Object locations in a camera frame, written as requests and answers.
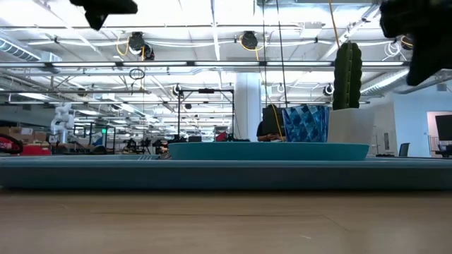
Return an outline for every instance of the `wooden table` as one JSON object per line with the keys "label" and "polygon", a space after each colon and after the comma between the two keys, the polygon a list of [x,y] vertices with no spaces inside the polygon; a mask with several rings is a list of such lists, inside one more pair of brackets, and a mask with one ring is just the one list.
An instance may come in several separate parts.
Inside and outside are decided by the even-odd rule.
{"label": "wooden table", "polygon": [[450,254],[451,233],[444,192],[0,192],[1,254]]}

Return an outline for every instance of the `person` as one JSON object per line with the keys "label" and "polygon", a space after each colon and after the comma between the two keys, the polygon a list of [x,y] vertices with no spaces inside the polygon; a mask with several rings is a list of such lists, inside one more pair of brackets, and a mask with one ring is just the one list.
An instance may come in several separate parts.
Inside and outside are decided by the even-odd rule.
{"label": "person", "polygon": [[[267,109],[271,109],[272,107],[276,106],[274,104],[269,104],[267,106]],[[260,122],[259,126],[257,127],[257,141],[259,142],[270,142],[270,141],[274,141],[274,140],[281,140],[281,137],[278,133],[268,133],[268,134],[264,134],[262,131],[262,121]]]}

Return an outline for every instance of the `vase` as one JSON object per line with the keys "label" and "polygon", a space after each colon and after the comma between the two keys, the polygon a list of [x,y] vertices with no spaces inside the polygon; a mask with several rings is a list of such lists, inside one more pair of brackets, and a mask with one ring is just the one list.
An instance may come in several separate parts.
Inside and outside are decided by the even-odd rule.
{"label": "vase", "polygon": [[325,143],[330,107],[302,105],[283,109],[287,142]]}
{"label": "vase", "polygon": [[328,143],[370,145],[374,113],[368,109],[340,109],[330,112]]}

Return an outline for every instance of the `white pot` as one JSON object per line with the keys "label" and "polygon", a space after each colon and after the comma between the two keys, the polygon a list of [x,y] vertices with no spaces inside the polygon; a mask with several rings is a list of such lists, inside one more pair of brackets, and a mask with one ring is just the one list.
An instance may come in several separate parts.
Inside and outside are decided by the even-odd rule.
{"label": "white pot", "polygon": [[374,113],[368,109],[341,109],[330,111],[328,143],[371,145]]}

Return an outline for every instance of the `green cactus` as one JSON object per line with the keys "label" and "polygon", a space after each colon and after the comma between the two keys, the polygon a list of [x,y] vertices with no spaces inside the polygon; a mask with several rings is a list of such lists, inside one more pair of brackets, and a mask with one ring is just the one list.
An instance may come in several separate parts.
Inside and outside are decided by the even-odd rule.
{"label": "green cactus", "polygon": [[359,108],[361,55],[356,43],[349,41],[340,46],[334,61],[333,110]]}

